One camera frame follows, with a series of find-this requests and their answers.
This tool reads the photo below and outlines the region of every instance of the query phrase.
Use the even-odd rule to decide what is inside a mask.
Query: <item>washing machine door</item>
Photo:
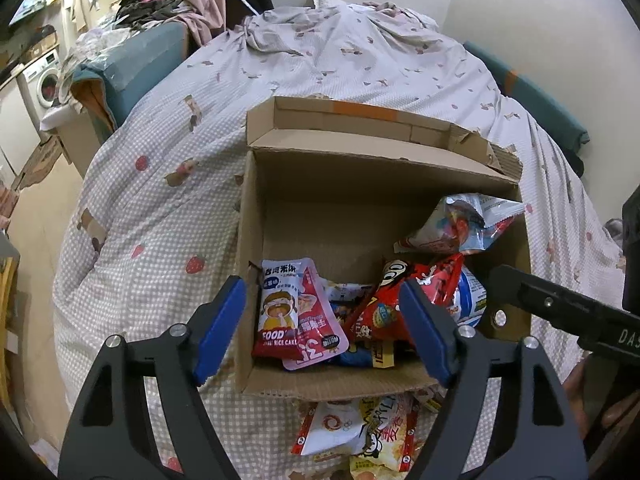
[[[60,71],[53,66],[40,74],[35,91],[38,102],[43,108],[51,108],[53,99],[56,97],[56,86],[59,77]]]

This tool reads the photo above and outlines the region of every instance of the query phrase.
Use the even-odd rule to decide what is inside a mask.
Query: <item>countertop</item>
[[[8,79],[6,81],[4,81],[2,84],[0,84],[0,90],[2,90],[5,86],[7,86],[11,81],[13,81],[16,77],[18,77],[23,70],[25,70],[27,67],[30,67],[33,63],[35,63],[37,60],[39,60],[41,57],[46,56],[49,52],[51,52],[52,50],[56,49],[58,47],[60,43],[56,43],[55,45],[53,45],[49,50],[46,50],[45,52],[42,53],[42,56],[37,57],[36,59],[32,59],[30,62],[28,62],[26,65],[24,65],[23,67],[19,68],[14,74],[11,74]]]

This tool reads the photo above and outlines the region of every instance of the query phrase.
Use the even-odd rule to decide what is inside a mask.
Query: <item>screw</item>
[[[183,323],[176,323],[169,329],[169,334],[173,337],[181,337],[187,333],[187,326]]]
[[[501,328],[507,324],[507,315],[503,310],[499,310],[494,314],[494,323],[498,328]]]
[[[524,338],[522,342],[524,343],[524,346],[532,350],[535,350],[540,346],[540,341],[538,341],[535,337],[531,335],[526,336],[526,338]]]
[[[458,333],[462,337],[472,338],[476,335],[476,329],[469,325],[463,325],[458,327]]]
[[[119,335],[110,335],[107,338],[107,341],[104,342],[109,348],[116,348],[122,341],[122,338]]]

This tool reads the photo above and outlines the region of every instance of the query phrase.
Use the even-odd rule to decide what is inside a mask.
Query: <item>washing machine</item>
[[[40,131],[40,120],[53,104],[58,78],[60,60],[56,50],[51,50],[30,63],[17,77],[24,105],[43,141],[49,139],[49,134]]]

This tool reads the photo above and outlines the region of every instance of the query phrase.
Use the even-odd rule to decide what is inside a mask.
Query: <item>bed sheet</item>
[[[152,89],[98,151],[54,281],[56,353],[71,406],[108,335],[139,340],[185,322],[232,272],[245,114],[273,95],[407,110],[510,146],[524,165],[532,272],[620,306],[620,250],[559,148],[518,102],[500,94],[479,59],[412,10],[315,3],[270,10],[212,40]],[[540,319],[532,333],[566,377],[581,354],[575,338]],[[290,455],[296,403],[236,394],[233,375],[228,352],[200,393],[242,478],[311,476],[338,463]],[[484,457],[498,391],[494,381],[469,467]],[[173,449],[151,380],[147,395],[167,460]],[[433,420],[421,421],[424,433]]]

